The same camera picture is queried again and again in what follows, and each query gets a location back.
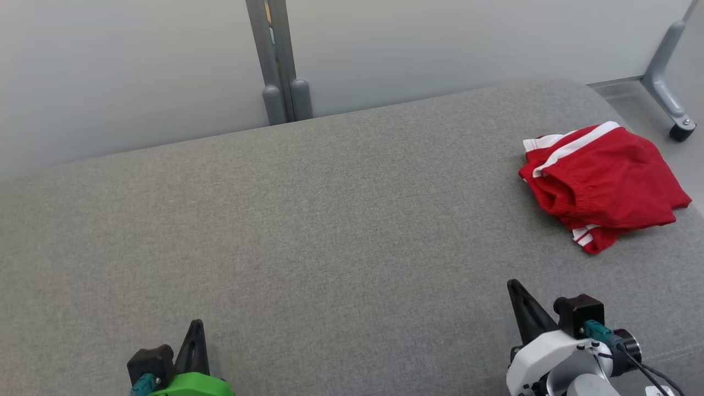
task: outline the rubber foot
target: rubber foot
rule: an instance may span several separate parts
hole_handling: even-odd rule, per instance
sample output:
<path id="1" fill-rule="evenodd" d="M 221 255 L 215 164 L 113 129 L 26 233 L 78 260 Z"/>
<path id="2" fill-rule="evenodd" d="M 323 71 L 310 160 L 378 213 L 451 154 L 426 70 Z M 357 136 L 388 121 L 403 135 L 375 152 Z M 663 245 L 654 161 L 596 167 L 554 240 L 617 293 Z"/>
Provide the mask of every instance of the rubber foot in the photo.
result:
<path id="1" fill-rule="evenodd" d="M 692 130 L 684 130 L 680 128 L 677 124 L 672 126 L 672 129 L 670 130 L 670 137 L 676 141 L 676 142 L 684 142 L 687 140 L 687 138 L 694 132 L 694 129 Z"/>

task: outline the gray fabric surface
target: gray fabric surface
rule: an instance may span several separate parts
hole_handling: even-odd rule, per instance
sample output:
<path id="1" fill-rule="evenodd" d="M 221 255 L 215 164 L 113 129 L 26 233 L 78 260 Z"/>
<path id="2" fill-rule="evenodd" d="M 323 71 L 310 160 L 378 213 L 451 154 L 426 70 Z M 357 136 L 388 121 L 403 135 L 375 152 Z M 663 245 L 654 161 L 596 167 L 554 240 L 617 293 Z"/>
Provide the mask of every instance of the gray fabric surface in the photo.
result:
<path id="1" fill-rule="evenodd" d="M 606 120 L 587 87 L 516 82 L 1 183 L 0 394 L 125 395 L 131 355 L 201 318 L 238 395 L 501 395 L 509 278 L 602 300 L 696 393 L 702 218 L 588 256 L 517 176 L 523 138 Z"/>

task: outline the frosted glass panel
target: frosted glass panel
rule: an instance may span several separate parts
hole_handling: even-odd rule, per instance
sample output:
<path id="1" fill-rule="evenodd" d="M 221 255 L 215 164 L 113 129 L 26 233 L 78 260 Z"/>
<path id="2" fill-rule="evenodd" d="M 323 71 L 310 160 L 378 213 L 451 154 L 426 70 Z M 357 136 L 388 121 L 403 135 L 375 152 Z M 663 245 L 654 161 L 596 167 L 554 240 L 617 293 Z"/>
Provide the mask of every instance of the frosted glass panel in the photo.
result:
<path id="1" fill-rule="evenodd" d="M 268 125 L 244 0 L 5 0 L 0 178 Z"/>
<path id="2" fill-rule="evenodd" d="M 641 75 L 689 0 L 289 0 L 316 116 L 517 78 Z"/>

